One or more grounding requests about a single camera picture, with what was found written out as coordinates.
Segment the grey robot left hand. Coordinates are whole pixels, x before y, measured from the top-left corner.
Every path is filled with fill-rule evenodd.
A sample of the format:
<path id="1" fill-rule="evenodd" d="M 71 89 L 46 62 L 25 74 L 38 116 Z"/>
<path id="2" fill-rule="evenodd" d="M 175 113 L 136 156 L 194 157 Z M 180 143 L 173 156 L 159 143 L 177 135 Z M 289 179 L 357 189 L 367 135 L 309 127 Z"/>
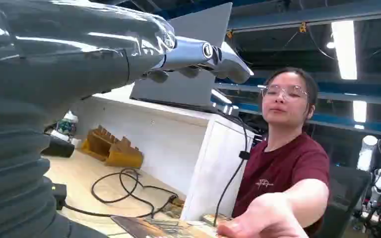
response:
<path id="1" fill-rule="evenodd" d="M 163 17 L 88 0 L 0 0 L 0 124 L 48 125 L 72 103 L 142 78 L 253 72 L 226 47 L 178 36 Z"/>

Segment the person's hand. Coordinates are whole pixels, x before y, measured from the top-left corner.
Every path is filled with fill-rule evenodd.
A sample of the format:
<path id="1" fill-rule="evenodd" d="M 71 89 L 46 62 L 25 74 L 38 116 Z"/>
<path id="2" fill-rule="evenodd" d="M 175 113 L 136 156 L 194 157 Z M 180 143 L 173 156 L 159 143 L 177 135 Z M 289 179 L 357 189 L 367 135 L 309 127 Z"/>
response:
<path id="1" fill-rule="evenodd" d="M 307 238 L 283 193 L 254 199 L 247 210 L 218 225 L 218 238 Z"/>

